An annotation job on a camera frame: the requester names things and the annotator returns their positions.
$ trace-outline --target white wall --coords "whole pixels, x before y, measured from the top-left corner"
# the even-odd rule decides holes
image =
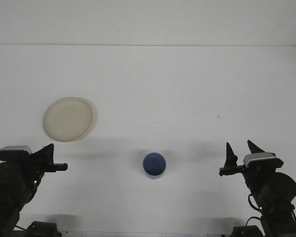
[[[296,45],[296,0],[0,0],[0,43]]]
[[[230,233],[257,214],[243,177],[218,175],[227,141],[239,161],[249,153],[247,139],[275,152],[285,163],[281,171],[296,180],[296,46],[261,46],[296,45],[296,1],[255,2],[0,1],[0,148],[37,151],[53,142],[55,162],[69,164],[66,172],[46,174],[19,225]],[[178,27],[159,25],[164,16]],[[136,32],[142,21],[148,30],[125,30]],[[83,140],[59,143],[44,133],[42,119],[66,96],[90,100],[98,118]],[[150,151],[167,160],[159,180],[142,173]]]

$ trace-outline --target paper plate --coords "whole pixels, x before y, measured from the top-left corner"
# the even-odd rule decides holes
[[[81,138],[90,129],[93,111],[82,98],[67,97],[56,101],[45,113],[43,127],[46,134],[60,142]]]

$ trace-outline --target blue cup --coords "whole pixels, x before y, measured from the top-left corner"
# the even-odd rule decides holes
[[[160,178],[166,166],[166,160],[159,153],[150,153],[143,161],[144,171],[150,179]]]

